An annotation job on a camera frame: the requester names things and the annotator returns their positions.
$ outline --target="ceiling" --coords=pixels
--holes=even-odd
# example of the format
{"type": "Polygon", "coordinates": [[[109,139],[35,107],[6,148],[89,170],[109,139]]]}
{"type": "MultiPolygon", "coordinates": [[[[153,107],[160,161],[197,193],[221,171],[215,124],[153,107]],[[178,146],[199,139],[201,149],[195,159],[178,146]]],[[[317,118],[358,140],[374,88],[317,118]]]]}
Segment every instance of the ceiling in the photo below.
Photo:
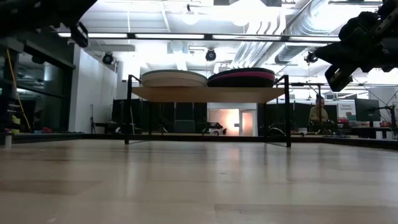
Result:
{"type": "MultiPolygon", "coordinates": [[[[377,6],[356,7],[345,5],[323,4],[321,12],[312,14],[303,10],[300,16],[295,15],[308,3],[308,0],[288,0],[282,2],[282,7],[267,7],[261,0],[238,0],[229,6],[215,6],[217,0],[200,1],[150,1],[150,0],[99,0],[81,18],[82,23],[89,32],[145,32],[145,33],[196,33],[196,34],[281,34],[286,24],[299,22],[303,16],[310,18],[312,26],[320,35],[336,35],[341,26],[351,17],[355,17],[360,11],[374,11],[377,6]],[[189,3],[191,12],[187,11],[189,3]],[[338,17],[330,16],[339,12],[338,17]]],[[[327,0],[313,0],[324,3],[327,0]]],[[[285,32],[295,34],[289,27],[285,32]]],[[[182,51],[183,56],[176,56],[168,48],[169,40],[90,40],[90,47],[86,50],[100,57],[104,51],[119,50],[113,52],[119,61],[134,63],[140,66],[140,73],[158,69],[187,69],[212,74],[215,70],[230,69],[233,65],[244,67],[265,67],[280,75],[288,74],[292,82],[322,82],[326,83],[324,72],[330,66],[319,60],[308,66],[303,58],[308,49],[316,45],[302,45],[302,50],[289,59],[286,64],[275,64],[275,56],[278,52],[272,49],[285,47],[284,44],[272,43],[244,43],[237,41],[183,41],[184,46],[196,50],[182,51]],[[217,58],[214,62],[205,60],[207,49],[214,49],[217,58]],[[247,54],[238,62],[239,54],[244,50],[247,54]]],[[[357,71],[354,75],[357,81],[368,81],[368,74],[357,71]]],[[[376,83],[392,83],[398,80],[371,79],[376,83]]]]}

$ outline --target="pink stripe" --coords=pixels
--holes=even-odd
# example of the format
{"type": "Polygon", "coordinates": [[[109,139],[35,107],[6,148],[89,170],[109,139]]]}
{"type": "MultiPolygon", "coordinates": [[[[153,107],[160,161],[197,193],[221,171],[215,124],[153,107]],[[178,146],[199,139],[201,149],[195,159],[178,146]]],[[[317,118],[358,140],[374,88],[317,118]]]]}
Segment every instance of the pink stripe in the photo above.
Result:
{"type": "Polygon", "coordinates": [[[229,78],[229,77],[259,77],[259,78],[266,78],[272,81],[275,80],[275,75],[266,72],[236,72],[236,73],[229,73],[218,77],[214,77],[211,80],[209,80],[209,82],[219,78],[229,78]]]}

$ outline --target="black metal frame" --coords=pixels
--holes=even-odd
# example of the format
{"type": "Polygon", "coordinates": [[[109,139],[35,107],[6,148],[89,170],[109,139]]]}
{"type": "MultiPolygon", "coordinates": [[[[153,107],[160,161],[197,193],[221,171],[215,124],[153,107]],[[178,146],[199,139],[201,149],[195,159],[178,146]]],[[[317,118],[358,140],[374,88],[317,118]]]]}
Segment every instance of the black metal frame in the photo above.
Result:
{"type": "MultiPolygon", "coordinates": [[[[132,90],[132,79],[133,76],[129,75],[128,81],[127,81],[127,107],[131,108],[131,90],[132,90]]],[[[259,137],[226,137],[226,136],[153,136],[152,135],[152,111],[153,111],[153,102],[149,102],[149,126],[148,126],[148,136],[138,136],[138,135],[130,135],[131,129],[129,128],[129,125],[131,123],[131,116],[125,116],[125,127],[127,127],[126,133],[124,135],[124,143],[129,144],[130,140],[169,140],[169,141],[228,141],[229,139],[231,141],[242,141],[242,142],[280,142],[284,141],[286,142],[286,147],[291,147],[292,146],[292,137],[291,137],[291,125],[290,125],[290,95],[289,95],[289,76],[288,75],[283,75],[279,79],[275,81],[275,85],[279,83],[279,85],[282,85],[280,82],[283,82],[284,85],[284,94],[285,94],[285,136],[281,137],[269,137],[267,134],[267,120],[265,119],[266,117],[266,110],[264,107],[264,135],[259,136],[259,137]]]]}

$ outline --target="person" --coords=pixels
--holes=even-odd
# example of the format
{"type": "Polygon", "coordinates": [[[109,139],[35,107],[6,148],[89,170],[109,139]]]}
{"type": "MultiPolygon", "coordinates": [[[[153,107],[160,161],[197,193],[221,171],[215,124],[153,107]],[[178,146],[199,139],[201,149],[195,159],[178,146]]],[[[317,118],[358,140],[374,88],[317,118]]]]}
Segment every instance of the person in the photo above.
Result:
{"type": "Polygon", "coordinates": [[[312,107],[310,110],[310,121],[314,123],[319,123],[319,109],[322,110],[322,122],[327,122],[329,120],[328,113],[324,109],[325,99],[322,96],[317,97],[317,105],[312,107]]]}

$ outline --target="wooden tabletop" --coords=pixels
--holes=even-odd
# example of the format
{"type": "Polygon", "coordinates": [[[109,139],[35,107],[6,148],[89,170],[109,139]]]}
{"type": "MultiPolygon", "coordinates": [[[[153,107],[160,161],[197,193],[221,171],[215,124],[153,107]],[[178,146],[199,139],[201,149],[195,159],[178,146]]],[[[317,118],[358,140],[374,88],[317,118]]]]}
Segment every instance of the wooden tabletop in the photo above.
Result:
{"type": "Polygon", "coordinates": [[[152,102],[267,103],[284,94],[283,88],[132,87],[132,93],[152,102]]]}

